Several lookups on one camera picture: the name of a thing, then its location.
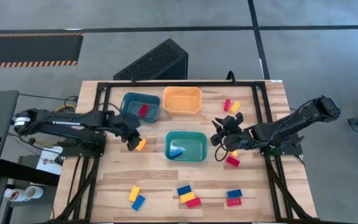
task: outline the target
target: orange plastic bin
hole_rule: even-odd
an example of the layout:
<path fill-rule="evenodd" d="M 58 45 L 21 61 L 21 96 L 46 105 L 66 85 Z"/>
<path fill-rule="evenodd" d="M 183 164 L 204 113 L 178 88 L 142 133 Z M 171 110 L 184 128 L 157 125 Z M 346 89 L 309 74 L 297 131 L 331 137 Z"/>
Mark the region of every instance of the orange plastic bin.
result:
<path fill-rule="evenodd" d="M 201 109 L 201 90 L 197 87 L 168 86 L 164 89 L 162 106 L 169 113 L 196 114 Z"/>

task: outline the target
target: concrete floor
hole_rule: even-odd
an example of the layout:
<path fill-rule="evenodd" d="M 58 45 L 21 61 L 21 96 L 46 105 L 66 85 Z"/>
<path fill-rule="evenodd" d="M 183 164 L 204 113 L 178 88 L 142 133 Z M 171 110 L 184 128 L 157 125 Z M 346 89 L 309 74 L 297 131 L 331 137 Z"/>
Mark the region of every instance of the concrete floor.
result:
<path fill-rule="evenodd" d="M 358 25 L 358 1 L 257 0 L 260 26 Z M 0 0 L 0 29 L 152 26 L 250 26 L 245 0 Z M 283 80 L 292 108 L 321 94 L 342 108 L 341 118 L 303 130 L 306 171 L 323 220 L 358 223 L 358 134 L 347 118 L 358 112 L 358 30 L 262 31 L 271 79 Z M 65 98 L 83 80 L 112 75 L 167 38 L 189 53 L 190 79 L 261 79 L 252 31 L 85 34 L 75 67 L 0 68 L 0 90 Z M 17 111 L 55 109 L 61 101 L 21 96 Z M 8 140 L 2 158 L 29 152 Z M 42 222 L 50 205 L 15 208 L 11 223 Z"/>

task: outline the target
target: yellow lego brick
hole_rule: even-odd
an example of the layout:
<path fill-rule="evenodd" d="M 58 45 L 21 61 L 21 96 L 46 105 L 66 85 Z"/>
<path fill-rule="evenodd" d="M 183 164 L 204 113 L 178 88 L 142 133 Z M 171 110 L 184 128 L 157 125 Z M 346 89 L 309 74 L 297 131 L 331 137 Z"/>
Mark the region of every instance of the yellow lego brick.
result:
<path fill-rule="evenodd" d="M 233 106 L 231 106 L 231 108 L 230 108 L 230 111 L 232 112 L 232 113 L 235 113 L 238 109 L 239 109 L 239 107 L 240 107 L 240 103 L 239 102 L 234 102 L 233 103 Z"/>
<path fill-rule="evenodd" d="M 146 139 L 143 139 L 140 141 L 139 145 L 136 146 L 136 150 L 138 150 L 139 152 L 143 149 L 144 145 L 146 145 Z"/>
<path fill-rule="evenodd" d="M 230 152 L 230 156 L 236 157 L 236 156 L 237 156 L 237 150 L 236 150 L 236 151 L 233 151 L 233 152 Z"/>
<path fill-rule="evenodd" d="M 137 195 L 139 194 L 139 190 L 140 190 L 140 188 L 138 188 L 138 187 L 136 187 L 136 186 L 133 186 L 133 187 L 132 187 L 131 193 L 129 194 L 129 200 L 130 200 L 131 202 L 135 202 L 135 201 L 136 201 Z"/>
<path fill-rule="evenodd" d="M 191 199 L 194 199 L 194 198 L 195 198 L 194 193 L 189 192 L 187 194 L 184 194 L 184 195 L 180 196 L 180 202 L 185 203 L 185 202 L 190 201 Z"/>

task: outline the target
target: wood plank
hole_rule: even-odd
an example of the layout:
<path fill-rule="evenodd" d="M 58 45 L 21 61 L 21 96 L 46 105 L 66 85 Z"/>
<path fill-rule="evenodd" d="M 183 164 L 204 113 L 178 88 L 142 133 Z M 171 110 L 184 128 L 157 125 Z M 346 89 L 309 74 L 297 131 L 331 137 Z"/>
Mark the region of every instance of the wood plank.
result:
<path fill-rule="evenodd" d="M 77 113 L 92 110 L 97 82 L 83 82 L 78 100 Z M 266 81 L 273 118 L 279 119 L 290 113 L 283 83 Z M 110 103 L 120 106 L 128 92 L 155 95 L 162 99 L 165 87 L 116 87 L 112 88 Z M 145 123 L 139 128 L 147 144 L 142 152 L 128 151 L 125 144 L 113 134 L 107 134 L 104 156 L 100 159 L 98 180 L 91 216 L 92 222 L 252 222 L 273 221 L 272 198 L 264 158 L 258 150 L 239 150 L 239 168 L 216 162 L 215 147 L 208 142 L 208 155 L 204 162 L 172 162 L 165 158 L 165 136 L 169 131 L 198 131 L 207 138 L 214 134 L 211 123 L 215 117 L 224 118 L 234 114 L 223 111 L 226 99 L 241 103 L 239 111 L 244 114 L 242 128 L 257 123 L 255 106 L 250 87 L 203 86 L 203 106 L 196 115 L 169 114 L 162 105 L 158 122 Z M 262 112 L 262 94 L 259 92 Z M 307 181 L 305 168 L 292 156 L 282 156 L 289 190 L 298 203 L 312 216 L 316 216 L 313 199 Z M 76 158 L 69 158 L 63 164 L 54 209 L 60 214 L 66 206 L 67 195 Z M 72 195 L 75 194 L 80 176 L 77 171 Z M 180 203 L 176 189 L 191 185 L 202 206 L 187 209 Z M 133 185 L 140 187 L 140 194 L 146 200 L 137 212 L 128 201 Z M 227 207 L 226 191 L 242 190 L 242 205 Z M 280 199 L 282 215 L 285 216 L 283 200 Z M 81 215 L 85 214 L 85 203 L 81 204 Z"/>

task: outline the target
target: teal bin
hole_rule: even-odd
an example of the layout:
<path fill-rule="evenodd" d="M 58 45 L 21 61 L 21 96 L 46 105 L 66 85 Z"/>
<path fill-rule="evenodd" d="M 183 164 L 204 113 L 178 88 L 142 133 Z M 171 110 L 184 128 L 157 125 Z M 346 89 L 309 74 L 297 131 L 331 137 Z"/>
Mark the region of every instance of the teal bin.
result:
<path fill-rule="evenodd" d="M 174 158 L 170 152 L 181 150 L 182 154 Z M 201 162 L 207 155 L 207 141 L 203 133 L 190 131 L 171 131 L 165 137 L 165 157 L 171 161 Z"/>
<path fill-rule="evenodd" d="M 160 111 L 160 98 L 141 93 L 126 93 L 121 102 L 121 113 L 131 113 L 146 122 L 156 122 Z M 144 117 L 139 116 L 139 110 L 143 105 L 149 106 Z"/>

